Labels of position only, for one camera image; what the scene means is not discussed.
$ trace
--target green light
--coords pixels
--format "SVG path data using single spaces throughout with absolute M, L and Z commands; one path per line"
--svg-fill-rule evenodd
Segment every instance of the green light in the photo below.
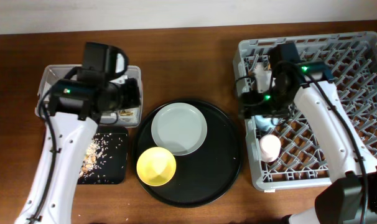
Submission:
M 306 67 L 306 66 L 302 66 L 302 71 L 303 71 L 303 72 L 306 72 L 307 69 L 308 69 L 308 67 Z

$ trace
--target yellow plate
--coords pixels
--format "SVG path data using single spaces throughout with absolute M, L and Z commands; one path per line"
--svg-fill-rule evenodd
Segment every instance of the yellow plate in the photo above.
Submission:
M 157 187 L 172 179 L 176 171 L 176 160 L 167 149 L 152 147 L 140 155 L 136 170 L 141 181 Z

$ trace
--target black plate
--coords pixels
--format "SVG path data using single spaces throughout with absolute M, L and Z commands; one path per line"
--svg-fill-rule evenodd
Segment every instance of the black plate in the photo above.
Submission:
M 125 179 L 128 154 L 128 130 L 124 127 L 99 126 L 93 139 L 99 143 L 103 155 L 97 158 L 97 169 L 82 176 L 78 184 L 119 184 Z
M 241 168 L 241 141 L 233 122 L 216 106 L 200 100 L 178 100 L 160 106 L 142 122 L 133 141 L 132 158 L 136 170 L 139 156 L 156 147 L 151 136 L 154 116 L 171 103 L 188 103 L 198 108 L 207 121 L 204 143 L 195 152 L 175 156 L 176 173 L 172 180 L 160 187 L 143 183 L 154 198 L 176 207 L 197 207 L 221 197 L 234 184 Z

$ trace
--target wooden table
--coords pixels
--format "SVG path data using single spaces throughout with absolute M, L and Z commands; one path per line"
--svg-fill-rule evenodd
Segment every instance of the wooden table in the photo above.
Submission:
M 0 35 L 0 223 L 12 223 L 20 213 L 39 161 L 44 123 L 34 108 L 44 68 L 80 63 L 86 41 L 121 47 L 131 64 L 140 67 L 143 117 L 167 101 L 199 98 L 230 114 L 244 139 L 232 95 L 231 62 L 239 41 L 363 30 L 377 31 L 377 21 Z M 252 186 L 245 157 L 235 185 L 222 198 L 182 209 L 147 194 L 130 165 L 123 184 L 77 186 L 72 222 L 257 223 L 310 208 L 324 189 L 259 192 Z

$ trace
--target white plate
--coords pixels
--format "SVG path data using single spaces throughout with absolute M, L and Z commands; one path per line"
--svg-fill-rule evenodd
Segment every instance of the white plate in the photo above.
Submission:
M 187 103 L 172 103 L 158 111 L 151 124 L 151 134 L 159 147 L 175 156 L 197 150 L 207 136 L 203 114 Z

